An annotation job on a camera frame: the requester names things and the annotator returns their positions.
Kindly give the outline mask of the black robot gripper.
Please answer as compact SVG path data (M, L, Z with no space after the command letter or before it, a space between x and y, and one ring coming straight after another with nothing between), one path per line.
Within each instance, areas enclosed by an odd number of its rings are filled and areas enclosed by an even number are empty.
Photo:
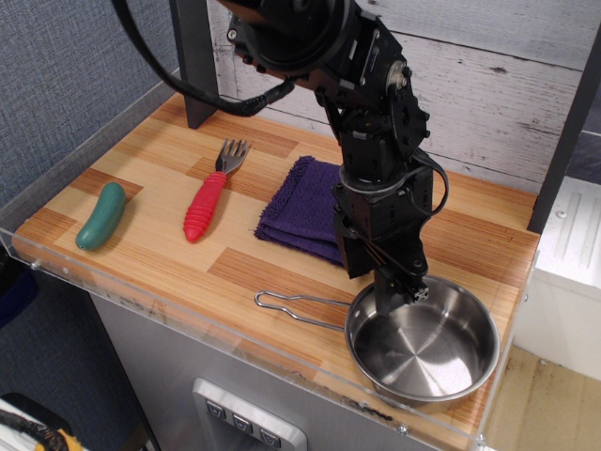
M433 171L414 166L401 186L383 195L360 194L341 181L331 192L336 240L348 276L381 266L374 284L378 314L425 300L428 264L420 234L432 210Z

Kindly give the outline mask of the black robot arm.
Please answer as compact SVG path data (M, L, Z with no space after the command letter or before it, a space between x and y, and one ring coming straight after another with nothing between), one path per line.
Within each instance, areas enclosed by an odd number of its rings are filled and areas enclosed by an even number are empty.
M230 41L260 72L312 90L342 150L333 227L350 277L372 272L381 316L428 294L428 114L401 44L353 1L229 1Z

